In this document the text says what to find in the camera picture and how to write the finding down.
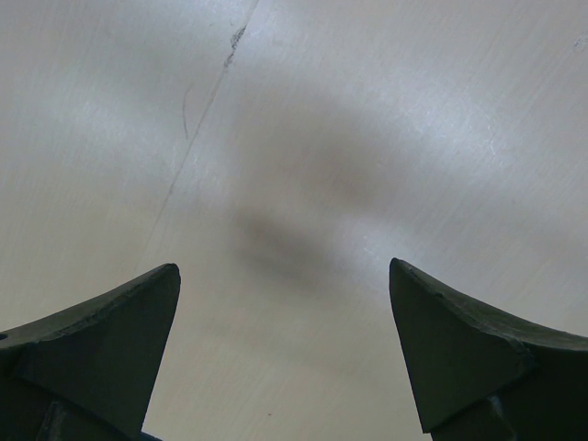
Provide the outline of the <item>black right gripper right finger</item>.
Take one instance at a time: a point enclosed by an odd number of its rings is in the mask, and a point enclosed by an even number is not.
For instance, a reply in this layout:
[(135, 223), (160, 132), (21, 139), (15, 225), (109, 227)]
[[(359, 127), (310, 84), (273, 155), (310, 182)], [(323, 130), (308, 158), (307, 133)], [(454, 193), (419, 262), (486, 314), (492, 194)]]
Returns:
[(419, 421), (434, 440), (584, 440), (587, 340), (390, 262), (390, 304)]

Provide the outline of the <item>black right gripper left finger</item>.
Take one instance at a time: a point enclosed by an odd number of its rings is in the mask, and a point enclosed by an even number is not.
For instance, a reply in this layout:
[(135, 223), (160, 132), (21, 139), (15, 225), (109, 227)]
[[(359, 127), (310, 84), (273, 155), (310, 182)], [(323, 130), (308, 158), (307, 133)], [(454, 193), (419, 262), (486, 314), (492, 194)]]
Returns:
[(136, 440), (174, 321), (165, 264), (1, 333), (4, 440)]

